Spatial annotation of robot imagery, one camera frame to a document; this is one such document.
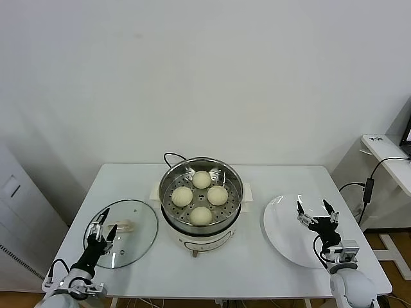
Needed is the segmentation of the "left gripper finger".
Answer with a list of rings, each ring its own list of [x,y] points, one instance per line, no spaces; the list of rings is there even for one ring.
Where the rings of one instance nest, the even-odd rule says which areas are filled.
[[[93,219],[88,227],[88,237],[94,239],[101,239],[103,223],[105,222],[110,209],[106,208],[103,212],[99,213],[95,219]]]
[[[116,237],[117,228],[118,228],[117,224],[113,225],[110,232],[108,233],[107,238],[105,240],[106,242],[105,250],[110,250],[113,247],[113,241]]]

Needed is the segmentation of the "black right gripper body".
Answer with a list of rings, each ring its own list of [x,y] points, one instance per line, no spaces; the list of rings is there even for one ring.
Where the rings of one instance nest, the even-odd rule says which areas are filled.
[[[330,217],[315,217],[314,222],[308,225],[308,229],[318,233],[323,246],[336,246],[340,243],[340,234],[336,232],[338,221]]]

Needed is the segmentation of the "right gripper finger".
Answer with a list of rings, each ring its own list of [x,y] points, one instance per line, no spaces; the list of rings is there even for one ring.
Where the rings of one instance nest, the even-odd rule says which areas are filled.
[[[304,226],[308,227],[310,225],[314,225],[317,220],[311,217],[310,215],[307,215],[302,207],[301,204],[301,196],[297,196],[297,220],[301,222]]]
[[[330,221],[332,223],[338,223],[339,212],[336,212],[333,206],[330,203],[328,203],[325,199],[323,199],[323,204],[324,204],[325,210],[329,214]]]

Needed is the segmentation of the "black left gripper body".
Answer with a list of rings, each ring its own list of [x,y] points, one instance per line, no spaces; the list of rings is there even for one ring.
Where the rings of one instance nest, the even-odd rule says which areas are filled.
[[[84,250],[86,256],[102,256],[105,254],[107,242],[103,237],[96,238],[89,236],[87,238],[87,247]]]

